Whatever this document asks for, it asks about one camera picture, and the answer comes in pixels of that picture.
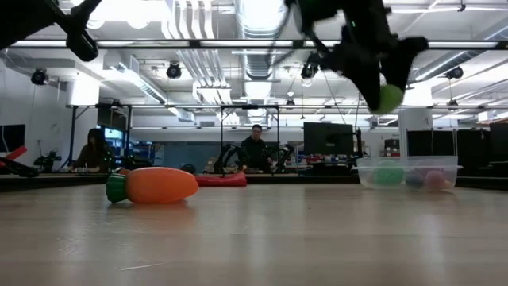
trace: table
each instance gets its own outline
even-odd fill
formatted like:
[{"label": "table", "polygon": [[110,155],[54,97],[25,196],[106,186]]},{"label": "table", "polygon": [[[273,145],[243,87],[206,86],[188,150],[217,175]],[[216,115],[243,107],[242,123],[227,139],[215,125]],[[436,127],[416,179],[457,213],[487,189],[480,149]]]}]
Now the table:
[{"label": "table", "polygon": [[0,193],[2,285],[490,285],[508,195],[358,185],[202,188],[110,205],[104,186]]}]

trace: woman with long hair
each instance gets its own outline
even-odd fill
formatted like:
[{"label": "woman with long hair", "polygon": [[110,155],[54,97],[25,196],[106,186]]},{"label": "woman with long hair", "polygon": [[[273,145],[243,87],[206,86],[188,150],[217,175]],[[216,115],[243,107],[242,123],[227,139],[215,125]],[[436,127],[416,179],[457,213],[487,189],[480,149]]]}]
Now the woman with long hair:
[{"label": "woman with long hair", "polygon": [[100,129],[90,129],[88,142],[81,149],[79,158],[71,166],[71,171],[76,168],[87,167],[88,172],[108,172],[110,166],[111,152]]}]

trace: spotlight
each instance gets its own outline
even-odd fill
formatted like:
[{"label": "spotlight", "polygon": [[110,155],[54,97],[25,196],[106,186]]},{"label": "spotlight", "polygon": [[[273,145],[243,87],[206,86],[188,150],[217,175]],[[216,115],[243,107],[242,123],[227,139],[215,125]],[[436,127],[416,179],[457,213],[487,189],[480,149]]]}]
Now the spotlight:
[{"label": "spotlight", "polygon": [[49,83],[49,76],[45,68],[36,68],[32,74],[32,83],[38,86],[45,86]]},{"label": "spotlight", "polygon": [[[459,103],[456,100],[450,100],[446,103],[447,106],[459,106]],[[454,111],[456,108],[448,108],[449,111]]]},{"label": "spotlight", "polygon": [[464,71],[461,67],[453,68],[452,70],[448,71],[444,74],[447,79],[460,79],[464,75]]},{"label": "spotlight", "polygon": [[171,62],[169,68],[166,71],[166,75],[170,79],[179,79],[182,76],[182,70],[180,69],[179,62]]},{"label": "spotlight", "polygon": [[319,62],[321,58],[316,52],[312,52],[302,68],[302,79],[309,82],[319,72]]}]

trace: red bean bag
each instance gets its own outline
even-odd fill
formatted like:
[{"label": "red bean bag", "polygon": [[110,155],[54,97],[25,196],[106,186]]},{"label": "red bean bag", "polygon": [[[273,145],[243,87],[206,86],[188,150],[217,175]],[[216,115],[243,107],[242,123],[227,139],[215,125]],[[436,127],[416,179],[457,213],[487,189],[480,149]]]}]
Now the red bean bag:
[{"label": "red bean bag", "polygon": [[247,187],[247,178],[244,172],[239,172],[225,178],[196,176],[199,187]]}]

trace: man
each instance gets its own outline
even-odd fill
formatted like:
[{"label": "man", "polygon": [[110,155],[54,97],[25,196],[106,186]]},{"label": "man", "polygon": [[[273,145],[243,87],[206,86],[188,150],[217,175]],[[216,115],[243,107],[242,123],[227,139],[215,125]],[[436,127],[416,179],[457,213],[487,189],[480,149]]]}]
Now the man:
[{"label": "man", "polygon": [[259,124],[255,124],[252,127],[251,136],[247,137],[241,142],[241,148],[248,154],[247,162],[244,162],[243,169],[258,168],[263,172],[270,172],[270,166],[273,160],[270,155],[264,154],[263,150],[266,149],[264,141],[261,140],[261,134],[263,133],[263,127]]}]

